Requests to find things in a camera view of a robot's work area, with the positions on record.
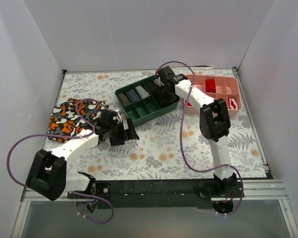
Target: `storage box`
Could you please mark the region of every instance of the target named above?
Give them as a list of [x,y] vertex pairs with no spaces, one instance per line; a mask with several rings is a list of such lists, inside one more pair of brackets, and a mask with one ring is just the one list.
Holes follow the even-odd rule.
[[[123,109],[125,114],[129,118],[131,118],[131,120],[133,121],[134,127],[137,127],[141,124],[144,124],[147,121],[155,119],[155,118],[157,118],[157,117],[159,117],[163,114],[171,112],[174,109],[176,109],[177,106],[178,106],[178,103],[179,103],[179,100],[180,100],[180,98],[178,96],[177,96],[176,102],[174,102],[173,104],[171,104],[169,106],[161,108],[158,105],[157,101],[155,100],[155,98],[152,96],[152,94],[150,93],[150,91],[148,90],[148,88],[145,85],[145,82],[147,82],[147,81],[151,81],[154,84],[153,81],[156,78],[157,78],[157,76],[153,75],[153,76],[150,76],[150,77],[145,78],[143,80],[140,80],[140,81],[137,81],[135,83],[129,84],[129,85],[123,87],[123,88],[117,89],[115,91],[115,95],[118,99],[118,102],[119,102],[121,108]],[[142,100],[140,100],[136,103],[132,103],[129,106],[123,106],[122,102],[118,98],[118,94],[124,93],[128,97],[129,101],[132,102],[132,100],[129,98],[127,92],[130,89],[134,89],[135,92],[137,92],[135,87],[137,87],[139,85],[142,86],[150,94],[150,97],[142,99]]]
[[[191,82],[193,81],[192,74],[188,74],[187,77]],[[215,80],[215,86],[216,86],[215,93],[207,93],[206,92],[205,81],[209,80],[209,79]],[[240,91],[239,91],[238,81],[234,77],[196,75],[195,85],[198,89],[200,89],[202,92],[204,92],[206,95],[208,95],[212,98],[215,98],[215,99],[223,98],[226,102],[228,115],[230,117],[234,117],[238,113],[238,111],[240,111],[243,107],[241,96],[240,96]],[[229,98],[234,98],[236,100],[238,109],[233,110],[233,109],[229,108],[229,106],[228,106]],[[189,114],[200,114],[199,111],[197,111],[194,107],[189,106],[189,104],[188,104],[185,112],[189,113]]]

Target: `metal frame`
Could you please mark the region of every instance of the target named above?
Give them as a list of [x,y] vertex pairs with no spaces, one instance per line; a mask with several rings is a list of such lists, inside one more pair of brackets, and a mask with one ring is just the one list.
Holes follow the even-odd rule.
[[[266,169],[269,169],[267,166],[267,160],[265,157],[265,154],[263,152],[262,145],[260,143],[254,121],[251,115],[251,112],[249,110],[248,103],[246,101],[246,97],[241,85],[241,80],[238,76],[238,71],[236,68],[232,69],[234,76],[237,78],[239,85],[240,85],[240,90],[244,99],[245,106],[247,108],[248,114],[250,116],[251,124],[254,130],[254,134],[256,136],[256,141],[259,145],[260,152],[263,156],[263,164],[266,166]],[[284,215],[285,222],[287,224],[287,228],[289,230],[290,236],[292,238],[298,238],[298,229],[291,211],[291,208],[289,206],[289,201],[288,201],[288,196],[285,192],[285,188],[283,187],[283,182],[282,180],[279,179],[244,179],[244,198],[243,200],[279,200],[280,206],[282,213]],[[68,193],[64,192],[58,198],[55,200],[57,201],[90,201],[91,199],[68,199],[67,198]],[[219,201],[222,200],[222,198],[212,198],[212,201]],[[49,201],[47,198],[44,196],[30,190],[30,189],[25,189],[24,193],[21,198],[21,206],[20,210],[18,213],[18,217],[15,223],[15,227],[12,233],[13,238],[19,238],[22,236],[22,232],[25,226],[27,214],[29,212],[29,207],[31,204],[31,201]]]

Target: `red and white cloth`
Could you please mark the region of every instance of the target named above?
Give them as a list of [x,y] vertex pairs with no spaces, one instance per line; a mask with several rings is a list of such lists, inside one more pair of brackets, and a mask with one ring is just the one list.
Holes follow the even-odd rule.
[[228,107],[229,109],[237,110],[238,109],[237,101],[234,98],[229,98]]

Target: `table surface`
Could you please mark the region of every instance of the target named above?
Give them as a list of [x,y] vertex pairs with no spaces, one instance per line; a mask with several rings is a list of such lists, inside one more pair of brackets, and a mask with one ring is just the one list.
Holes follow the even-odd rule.
[[[230,69],[195,68],[194,71],[196,74],[233,76]],[[175,73],[189,74],[190,71],[178,69]],[[67,73],[57,105],[68,98],[94,98],[105,100],[110,109],[115,110],[120,108],[115,90],[153,74],[154,70]],[[183,107],[183,100],[180,100],[176,110],[136,127],[140,140],[114,147],[106,141],[90,149],[72,163],[68,171],[87,172],[97,180],[213,178],[212,172],[196,173],[183,162],[179,143]],[[265,178],[262,155],[246,107],[230,119],[228,149],[231,164],[237,167],[243,178]],[[210,146],[199,129],[199,116],[187,114],[183,130],[183,143],[190,165],[198,170],[214,166]],[[46,149],[59,145],[48,141]]]

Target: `gray floor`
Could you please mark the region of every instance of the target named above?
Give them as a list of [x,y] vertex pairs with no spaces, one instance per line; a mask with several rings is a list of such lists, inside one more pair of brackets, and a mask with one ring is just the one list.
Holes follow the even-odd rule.
[[[110,210],[93,216],[106,219]],[[196,208],[121,208],[111,222],[96,224],[75,212],[74,202],[32,202],[24,238],[287,238],[290,237],[278,200],[243,201],[225,219]]]

